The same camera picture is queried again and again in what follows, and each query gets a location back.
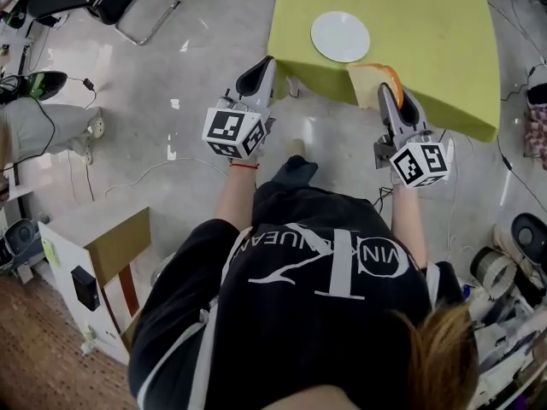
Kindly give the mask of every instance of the white cube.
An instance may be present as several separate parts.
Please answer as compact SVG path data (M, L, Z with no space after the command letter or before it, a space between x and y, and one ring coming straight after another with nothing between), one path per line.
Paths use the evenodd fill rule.
M441 143L407 143L390 162L407 188L433 185L449 171Z
M221 156L246 160L266 137L266 119L258 113L209 108L202 140Z

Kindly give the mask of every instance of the bread slice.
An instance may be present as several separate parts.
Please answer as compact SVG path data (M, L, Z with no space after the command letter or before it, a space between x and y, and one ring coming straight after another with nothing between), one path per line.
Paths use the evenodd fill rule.
M381 84L391 88L399 109L403 106L403 85L393 68L381 64L350 64L348 72L361 108L379 111L378 89Z

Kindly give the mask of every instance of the red bracelet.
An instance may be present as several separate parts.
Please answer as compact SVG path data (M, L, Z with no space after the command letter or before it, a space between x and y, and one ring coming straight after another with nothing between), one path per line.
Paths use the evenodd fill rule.
M252 168L253 170L258 170L258 166L248 166L246 164L231 164L231 167L247 167Z

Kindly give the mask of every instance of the yellow sticky note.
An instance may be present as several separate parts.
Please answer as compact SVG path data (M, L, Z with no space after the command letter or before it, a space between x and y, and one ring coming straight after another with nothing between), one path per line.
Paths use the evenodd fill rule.
M61 263L59 262L59 259L57 258L57 254L55 253L55 247L53 246L53 243L50 240L46 240L45 238L42 238L42 246L44 246L44 252L45 257L48 259L51 265L53 266L61 266Z

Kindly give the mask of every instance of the brown carpet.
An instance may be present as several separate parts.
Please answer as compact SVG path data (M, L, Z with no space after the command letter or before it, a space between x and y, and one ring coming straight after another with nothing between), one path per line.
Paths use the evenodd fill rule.
M11 410L134 409L126 367L94 351L43 279L0 277L0 402Z

